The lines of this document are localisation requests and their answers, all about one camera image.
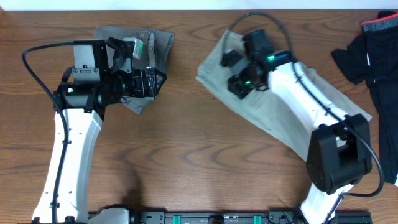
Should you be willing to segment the grey shorts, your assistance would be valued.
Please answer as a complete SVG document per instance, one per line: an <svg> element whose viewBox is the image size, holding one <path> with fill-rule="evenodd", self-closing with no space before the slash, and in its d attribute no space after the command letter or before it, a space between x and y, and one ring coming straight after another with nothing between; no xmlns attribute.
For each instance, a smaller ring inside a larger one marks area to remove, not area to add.
<svg viewBox="0 0 398 224"><path fill-rule="evenodd" d="M174 43L174 33L150 28L122 28L115 26L98 26L95 29L94 39L108 39L114 37L123 40L135 37L144 44L142 57L133 60L133 67L145 69L155 67L165 73L167 56Z"/></svg>

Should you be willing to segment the beige shorts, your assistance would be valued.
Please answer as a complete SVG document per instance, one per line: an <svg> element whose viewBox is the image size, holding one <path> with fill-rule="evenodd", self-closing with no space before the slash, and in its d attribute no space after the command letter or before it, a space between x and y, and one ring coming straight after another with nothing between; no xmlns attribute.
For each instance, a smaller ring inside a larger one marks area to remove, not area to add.
<svg viewBox="0 0 398 224"><path fill-rule="evenodd" d="M224 32L198 67L196 79L229 109L280 140L306 161L311 132L306 130L290 106L269 90L252 91L242 100L228 90L228 78L232 72L220 65L224 38L228 39L227 48L244 52L242 35Z"/></svg>

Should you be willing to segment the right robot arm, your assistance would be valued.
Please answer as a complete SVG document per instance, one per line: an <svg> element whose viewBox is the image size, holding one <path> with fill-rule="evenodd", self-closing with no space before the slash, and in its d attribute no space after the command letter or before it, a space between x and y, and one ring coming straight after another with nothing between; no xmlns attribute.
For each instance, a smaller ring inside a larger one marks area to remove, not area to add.
<svg viewBox="0 0 398 224"><path fill-rule="evenodd" d="M310 134L306 167L312 181L300 206L305 223L328 223L350 190L372 170L369 124L337 107L309 80L291 50L276 52L264 30L245 35L244 55L222 43L220 64L232 70L228 90L243 99L269 90Z"/></svg>

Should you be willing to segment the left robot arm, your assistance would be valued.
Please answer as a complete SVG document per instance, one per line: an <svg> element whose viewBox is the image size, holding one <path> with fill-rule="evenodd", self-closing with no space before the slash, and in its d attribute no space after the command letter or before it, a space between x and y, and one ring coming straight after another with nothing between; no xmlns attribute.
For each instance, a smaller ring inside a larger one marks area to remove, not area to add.
<svg viewBox="0 0 398 224"><path fill-rule="evenodd" d="M33 223L136 223L123 205L91 214L87 188L93 150L107 106L128 98L155 97L165 73L136 68L144 45L135 37L72 42L74 66L65 70L49 93L55 110L55 139L47 180L32 216Z"/></svg>

